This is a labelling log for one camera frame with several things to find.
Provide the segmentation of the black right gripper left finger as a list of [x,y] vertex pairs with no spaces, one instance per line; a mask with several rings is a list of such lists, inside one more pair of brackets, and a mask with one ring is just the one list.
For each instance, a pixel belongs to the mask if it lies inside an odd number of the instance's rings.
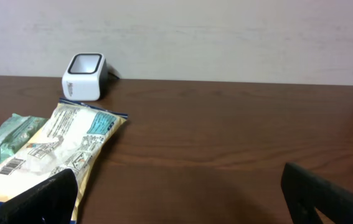
[[65,169],[0,205],[0,224],[70,223],[77,192]]

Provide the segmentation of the cream blue snack bag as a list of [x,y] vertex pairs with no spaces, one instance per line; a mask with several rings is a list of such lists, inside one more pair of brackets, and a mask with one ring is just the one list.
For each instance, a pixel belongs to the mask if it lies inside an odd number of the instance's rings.
[[70,219],[76,223],[93,165],[104,144],[127,118],[124,113],[61,98],[43,127],[0,163],[0,205],[70,169],[78,185]]

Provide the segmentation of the teal green wipes pack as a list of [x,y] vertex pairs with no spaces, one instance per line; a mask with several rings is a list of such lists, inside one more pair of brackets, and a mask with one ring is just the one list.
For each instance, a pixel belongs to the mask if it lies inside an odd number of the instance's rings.
[[0,125],[0,163],[13,156],[43,125],[47,118],[13,113]]

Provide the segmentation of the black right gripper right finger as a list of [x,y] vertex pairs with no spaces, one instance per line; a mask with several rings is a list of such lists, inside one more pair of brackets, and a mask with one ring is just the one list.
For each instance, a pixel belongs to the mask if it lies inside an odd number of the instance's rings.
[[287,162],[281,189],[293,223],[322,223],[320,211],[334,223],[353,223],[353,193]]

